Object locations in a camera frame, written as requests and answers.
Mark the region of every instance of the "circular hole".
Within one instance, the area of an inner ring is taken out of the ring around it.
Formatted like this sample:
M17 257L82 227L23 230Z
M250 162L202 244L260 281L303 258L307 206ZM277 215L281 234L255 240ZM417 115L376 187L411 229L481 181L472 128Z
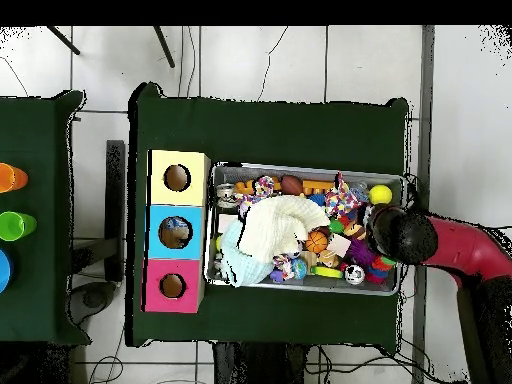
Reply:
M183 249L192 239L192 225L185 218L165 218L158 228L158 238L169 249Z
M179 274L167 274L160 280L160 292L168 298L178 299L183 296L187 285Z
M183 165L171 165L164 173L164 184L171 191L185 191L190 186L190 172Z

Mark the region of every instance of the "gray metal tray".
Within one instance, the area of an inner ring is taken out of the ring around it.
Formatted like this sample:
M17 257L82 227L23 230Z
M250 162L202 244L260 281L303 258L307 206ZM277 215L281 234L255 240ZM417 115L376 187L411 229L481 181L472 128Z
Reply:
M337 173L338 171L326 169L293 168L249 163L243 163L242 166L230 166L227 162L221 162L212 167L210 181L213 183L214 187L224 183L235 184L239 181L254 180L261 175L278 178L281 178L283 175L294 175L303 180L334 181ZM391 204L405 206L407 199L407 183L403 177L399 175L372 174L365 172L342 171L342 173L343 179L349 185L351 182L365 182L369 188L376 184L387 185L393 193ZM215 279L215 270L213 267L216 248L212 237L215 237L217 233L216 225L218 213L219 210L213 202L213 205L211 205L208 210L207 217L206 252L208 252L208 255L205 260L204 275L210 284L226 285L227 283L225 281ZM303 280L290 279L283 283L275 283L267 277L259 284L244 287L390 296L399 289L398 276L400 275L401 267L402 264L398 263L389 273L385 284L382 285L364 281L354 286L347 283L344 279L307 275Z

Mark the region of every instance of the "table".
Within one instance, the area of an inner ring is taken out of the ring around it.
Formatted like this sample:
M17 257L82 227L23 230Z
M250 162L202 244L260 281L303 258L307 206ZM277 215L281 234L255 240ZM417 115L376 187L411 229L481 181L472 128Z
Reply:
M67 131L83 93L54 99L0 98L0 160L26 171L28 185L0 195L0 211L33 215L37 230L1 242L14 263L0 294L0 340L88 344L66 313L71 274L71 202Z
M126 340L376 344L396 348L398 294L363 296L208 285L197 314L140 310L146 152L197 151L212 162L399 174L408 105L287 104L165 98L141 84L129 101Z

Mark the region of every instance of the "yellow box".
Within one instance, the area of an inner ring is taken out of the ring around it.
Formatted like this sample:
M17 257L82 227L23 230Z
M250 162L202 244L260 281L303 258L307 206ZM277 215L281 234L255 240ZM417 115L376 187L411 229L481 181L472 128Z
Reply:
M204 153L168 150L148 151L152 205L204 206L210 172L210 159ZM169 173L184 177L186 185L179 191L169 188Z

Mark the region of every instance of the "green cup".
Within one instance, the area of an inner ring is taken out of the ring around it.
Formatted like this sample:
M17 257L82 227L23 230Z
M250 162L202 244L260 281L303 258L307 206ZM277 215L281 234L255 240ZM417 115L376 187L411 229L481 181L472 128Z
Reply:
M0 239L16 241L29 235L37 227L33 216L18 212L4 212L0 214Z

